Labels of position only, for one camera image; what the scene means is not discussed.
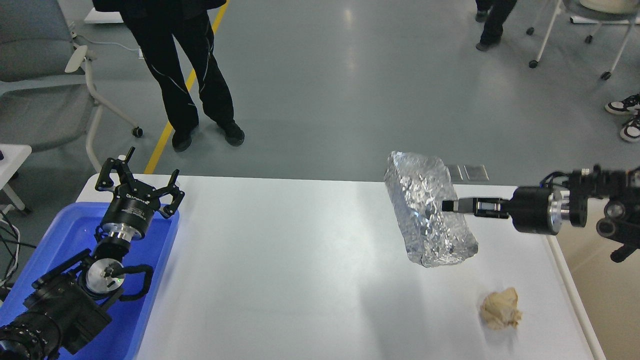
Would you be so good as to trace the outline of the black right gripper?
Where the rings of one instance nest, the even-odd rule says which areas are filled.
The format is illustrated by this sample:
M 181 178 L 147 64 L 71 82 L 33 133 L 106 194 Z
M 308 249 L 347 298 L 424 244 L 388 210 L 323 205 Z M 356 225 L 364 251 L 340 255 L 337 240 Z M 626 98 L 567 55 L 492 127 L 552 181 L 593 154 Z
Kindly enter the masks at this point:
M 522 186 L 508 201 L 498 197 L 442 200 L 443 212 L 480 218 L 509 219 L 521 233 L 557 235 L 569 219 L 569 196 L 555 187 Z

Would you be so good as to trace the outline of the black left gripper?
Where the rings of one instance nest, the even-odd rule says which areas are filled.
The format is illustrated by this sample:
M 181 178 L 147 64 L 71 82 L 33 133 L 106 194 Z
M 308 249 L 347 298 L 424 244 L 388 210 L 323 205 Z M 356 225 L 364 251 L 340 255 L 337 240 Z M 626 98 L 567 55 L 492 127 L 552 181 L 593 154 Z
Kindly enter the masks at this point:
M 112 201 L 100 222 L 100 228 L 108 233 L 128 233 L 125 236 L 128 241 L 144 239 L 154 213 L 158 211 L 164 219 L 169 219 L 178 212 L 185 198 L 185 192 L 177 185 L 179 169 L 172 172 L 169 182 L 164 187 L 155 189 L 146 183 L 135 182 L 129 167 L 135 149 L 135 146 L 131 146 L 124 159 L 107 158 L 94 186 L 98 192 L 114 192 Z M 111 178 L 113 172 L 118 175 L 118 186 Z M 171 202 L 160 205 L 159 199 L 165 196 L 171 196 Z

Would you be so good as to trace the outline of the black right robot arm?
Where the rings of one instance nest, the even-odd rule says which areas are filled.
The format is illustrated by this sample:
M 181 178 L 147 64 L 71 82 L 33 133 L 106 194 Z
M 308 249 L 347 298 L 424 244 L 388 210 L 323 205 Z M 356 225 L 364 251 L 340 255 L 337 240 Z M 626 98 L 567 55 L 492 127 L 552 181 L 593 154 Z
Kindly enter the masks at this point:
M 583 228 L 590 199 L 604 200 L 603 216 L 595 228 L 599 236 L 620 244 L 610 259 L 620 264 L 640 248 L 639 169 L 592 168 L 554 171 L 537 186 L 520 186 L 509 199 L 466 197 L 445 199 L 442 210 L 480 218 L 510 219 L 516 231 L 557 235 L 564 223 Z

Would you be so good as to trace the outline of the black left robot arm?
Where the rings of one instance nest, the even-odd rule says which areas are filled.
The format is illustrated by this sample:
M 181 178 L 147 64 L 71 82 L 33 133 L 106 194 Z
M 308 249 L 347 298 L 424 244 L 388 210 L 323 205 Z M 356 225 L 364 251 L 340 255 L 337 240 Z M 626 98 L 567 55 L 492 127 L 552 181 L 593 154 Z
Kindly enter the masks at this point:
M 95 189 L 110 203 L 73 203 L 56 215 L 1 306 L 3 360 L 130 360 L 178 231 L 185 192 L 135 178 L 107 158 Z

